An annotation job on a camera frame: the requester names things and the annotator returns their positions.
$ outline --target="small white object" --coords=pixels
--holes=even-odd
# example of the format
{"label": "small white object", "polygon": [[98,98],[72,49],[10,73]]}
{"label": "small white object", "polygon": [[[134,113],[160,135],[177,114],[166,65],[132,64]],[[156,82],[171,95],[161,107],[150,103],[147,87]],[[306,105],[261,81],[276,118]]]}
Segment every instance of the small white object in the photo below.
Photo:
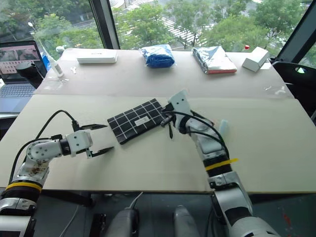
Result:
{"label": "small white object", "polygon": [[64,48],[64,46],[57,46],[56,47],[56,52],[64,52],[65,51],[65,48]]}
{"label": "small white object", "polygon": [[64,75],[63,70],[61,70],[59,64],[53,59],[52,56],[48,55],[48,60],[50,62],[50,66],[52,70],[57,74],[58,77],[62,77]]}
{"label": "small white object", "polygon": [[225,136],[227,129],[228,129],[228,121],[222,119],[218,127],[218,132],[222,135],[222,137]]}
{"label": "small white object", "polygon": [[269,52],[263,48],[256,47],[245,59],[242,66],[254,72],[258,71],[269,57]]}
{"label": "small white object", "polygon": [[73,71],[74,74],[76,74],[76,67],[71,67],[70,70]]}
{"label": "small white object", "polygon": [[149,118],[147,116],[145,116],[145,117],[142,117],[142,118],[136,120],[135,124],[136,124],[136,126],[139,126],[139,125],[142,125],[148,121],[149,121]]}
{"label": "small white object", "polygon": [[118,54],[112,49],[89,49],[77,56],[79,63],[116,63]]}

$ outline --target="tree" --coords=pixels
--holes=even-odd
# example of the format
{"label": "tree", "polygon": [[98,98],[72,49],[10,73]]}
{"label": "tree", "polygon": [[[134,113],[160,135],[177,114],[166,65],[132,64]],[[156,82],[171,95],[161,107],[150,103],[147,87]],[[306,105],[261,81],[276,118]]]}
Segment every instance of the tree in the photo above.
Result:
{"label": "tree", "polygon": [[1,0],[0,35],[24,40],[30,37],[28,22],[37,27],[38,19],[53,13],[75,23],[80,21],[80,14],[88,11],[91,9],[87,0]]}
{"label": "tree", "polygon": [[173,37],[161,21],[162,7],[156,2],[143,4],[128,12],[114,11],[121,49],[171,43]]}
{"label": "tree", "polygon": [[251,0],[214,0],[214,6],[212,8],[213,20],[220,22],[230,15],[241,15],[243,11],[246,11],[247,3],[250,1]]}
{"label": "tree", "polygon": [[257,25],[268,29],[267,37],[272,41],[296,27],[304,12],[300,3],[300,0],[264,0],[250,15]]}
{"label": "tree", "polygon": [[175,28],[185,32],[179,37],[180,43],[187,48],[189,33],[194,35],[192,46],[202,29],[210,22],[210,4],[207,0],[170,0],[165,6],[165,14],[175,22]]}
{"label": "tree", "polygon": [[316,68],[316,45],[313,45],[310,48],[304,58],[300,61],[300,64]]}
{"label": "tree", "polygon": [[205,46],[221,45],[225,51],[240,52],[247,44],[251,48],[265,47],[267,30],[254,24],[254,20],[243,15],[229,16],[211,30],[202,34]]}
{"label": "tree", "polygon": [[72,27],[64,17],[45,15],[38,20],[35,39],[40,39],[45,49],[55,59],[59,57],[57,46],[76,48],[103,48],[96,25],[88,28]]}

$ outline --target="black grid pad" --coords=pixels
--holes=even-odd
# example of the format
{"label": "black grid pad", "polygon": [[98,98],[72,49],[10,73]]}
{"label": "black grid pad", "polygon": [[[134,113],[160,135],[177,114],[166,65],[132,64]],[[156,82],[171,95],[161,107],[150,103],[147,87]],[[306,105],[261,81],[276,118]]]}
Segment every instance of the black grid pad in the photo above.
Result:
{"label": "black grid pad", "polygon": [[[131,110],[108,119],[108,123],[120,144],[160,125],[164,119],[160,113],[162,106],[156,99],[145,102]],[[148,121],[137,126],[138,120],[147,117]]]}

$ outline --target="yellow tape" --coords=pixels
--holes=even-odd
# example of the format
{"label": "yellow tape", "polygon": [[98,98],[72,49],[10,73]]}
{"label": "yellow tape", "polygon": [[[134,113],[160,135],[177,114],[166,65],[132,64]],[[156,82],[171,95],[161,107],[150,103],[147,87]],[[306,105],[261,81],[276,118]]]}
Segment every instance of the yellow tape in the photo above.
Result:
{"label": "yellow tape", "polygon": [[215,168],[218,168],[218,167],[221,167],[223,165],[230,164],[230,163],[233,163],[233,162],[236,162],[236,161],[238,161],[238,158],[229,159],[229,160],[226,160],[226,161],[222,161],[222,162],[219,162],[219,163],[216,163],[216,164],[209,165],[209,166],[205,167],[205,169],[206,169],[206,171],[209,171],[211,169],[215,169]]}
{"label": "yellow tape", "polygon": [[40,185],[33,184],[33,183],[27,183],[27,182],[17,182],[17,183],[9,184],[5,188],[5,190],[12,188],[12,187],[17,187],[17,186],[27,186],[27,187],[35,188],[35,189],[39,190],[39,192],[41,192],[41,190],[42,190],[42,187]]}

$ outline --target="black cable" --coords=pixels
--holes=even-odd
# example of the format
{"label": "black cable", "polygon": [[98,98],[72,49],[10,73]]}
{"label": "black cable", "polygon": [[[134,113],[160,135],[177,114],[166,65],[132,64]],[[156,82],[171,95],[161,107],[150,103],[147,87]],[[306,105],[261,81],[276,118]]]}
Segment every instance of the black cable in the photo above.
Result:
{"label": "black cable", "polygon": [[47,139],[49,139],[49,138],[37,138],[37,139],[33,139],[33,140],[31,140],[31,141],[25,143],[25,144],[21,147],[21,149],[19,150],[18,154],[16,155],[16,157],[15,157],[15,159],[14,159],[14,162],[13,162],[13,165],[12,165],[11,174],[10,174],[10,179],[9,179],[9,184],[12,182],[13,175],[14,175],[14,171],[15,171],[15,167],[16,167],[16,163],[18,162],[18,159],[19,159],[19,157],[20,157],[22,151],[24,150],[24,148],[25,148],[27,145],[31,144],[32,142],[39,141],[39,140],[47,140]]}
{"label": "black cable", "polygon": [[204,120],[201,120],[200,118],[197,118],[197,117],[195,117],[195,116],[192,116],[192,115],[189,115],[189,114],[186,114],[186,113],[183,113],[183,112],[176,112],[176,111],[163,111],[163,112],[161,112],[161,113],[162,113],[162,114],[183,115],[183,116],[188,116],[188,117],[190,117],[190,118],[192,118],[192,119],[195,119],[195,120],[197,120],[197,121],[199,121],[199,122],[205,124],[205,125],[208,126],[210,129],[212,129],[212,130],[216,133],[216,135],[219,137],[219,139],[220,139],[222,142],[224,142],[224,139],[223,139],[223,137],[221,136],[221,134],[220,134],[213,126],[211,126],[210,124],[208,124],[208,123],[205,122]]}
{"label": "black cable", "polygon": [[226,144],[225,144],[224,139],[223,139],[223,137],[221,136],[221,134],[220,134],[213,126],[211,126],[210,124],[208,124],[208,123],[205,122],[204,120],[201,120],[201,119],[199,119],[199,118],[197,118],[197,117],[195,117],[195,116],[192,116],[192,115],[189,115],[189,114],[186,114],[186,113],[183,113],[183,112],[163,111],[163,112],[161,112],[161,113],[162,113],[162,114],[175,114],[175,115],[188,116],[188,117],[190,117],[190,118],[192,118],[192,119],[195,119],[195,120],[197,120],[197,121],[199,121],[199,122],[205,124],[206,126],[208,126],[210,129],[212,129],[212,130],[216,133],[216,135],[219,137],[219,139],[220,139],[221,142],[219,142],[219,140],[218,140],[216,137],[211,136],[211,135],[208,135],[208,134],[206,134],[206,133],[203,133],[202,135],[208,136],[208,137],[214,139],[215,141],[219,142],[219,143],[224,147],[224,150],[225,150],[225,152],[226,152],[226,155],[227,155],[228,159],[230,158],[230,157],[229,157],[228,149],[227,149],[227,147],[226,147]]}
{"label": "black cable", "polygon": [[74,117],[72,117],[67,111],[65,110],[58,110],[55,113],[52,114],[52,116],[47,120],[47,122],[44,124],[44,126],[42,127],[42,129],[39,131],[38,135],[36,136],[36,138],[39,138],[41,136],[41,134],[44,132],[45,128],[47,127],[47,125],[50,123],[50,121],[59,113],[65,113],[72,121],[75,121]]}
{"label": "black cable", "polygon": [[211,231],[212,231],[212,237],[217,237],[217,234],[215,234],[215,222],[216,222],[216,214],[214,212],[214,215],[212,216],[212,219],[211,219]]}
{"label": "black cable", "polygon": [[206,220],[206,224],[205,224],[205,230],[204,230],[204,237],[208,237],[208,226],[209,226],[209,222],[211,220],[211,216],[214,216],[214,208],[213,206],[211,206],[211,209],[209,211],[209,214],[208,214],[208,217],[207,217],[207,220]]}
{"label": "black cable", "polygon": [[217,141],[219,144],[222,145],[222,147],[224,148],[224,150],[225,150],[225,152],[226,152],[227,158],[229,159],[229,152],[228,152],[228,148],[226,147],[225,142],[222,142],[221,140],[217,139],[216,137],[214,137],[214,136],[212,136],[212,135],[209,135],[209,134],[206,134],[206,133],[204,133],[204,132],[189,131],[188,133],[189,133],[189,134],[190,134],[190,133],[200,134],[200,135],[203,135],[203,136],[212,138],[213,140]]}
{"label": "black cable", "polygon": [[195,112],[195,111],[193,111],[193,110],[190,110],[190,111],[191,111],[191,113],[192,113],[195,117],[198,117],[198,118],[200,118],[200,119],[206,119],[204,116],[198,114],[197,112]]}

